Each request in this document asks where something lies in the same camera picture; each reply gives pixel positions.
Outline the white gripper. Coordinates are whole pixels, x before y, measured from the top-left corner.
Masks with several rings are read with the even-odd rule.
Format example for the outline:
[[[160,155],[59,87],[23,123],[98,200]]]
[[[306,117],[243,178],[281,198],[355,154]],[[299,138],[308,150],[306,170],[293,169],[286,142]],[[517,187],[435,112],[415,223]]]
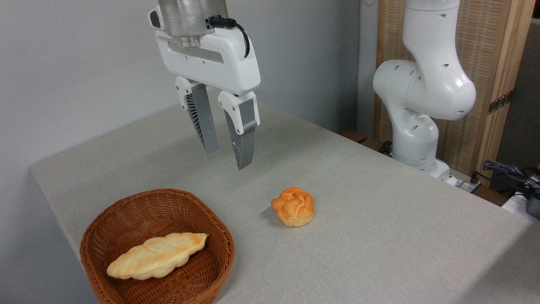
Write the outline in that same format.
[[[180,76],[175,86],[181,106],[207,153],[219,143],[206,85],[224,91],[218,102],[241,170],[254,155],[260,117],[252,90],[261,79],[251,42],[237,28],[214,27],[211,19],[219,17],[227,19],[226,6],[156,6],[148,14],[165,66]]]

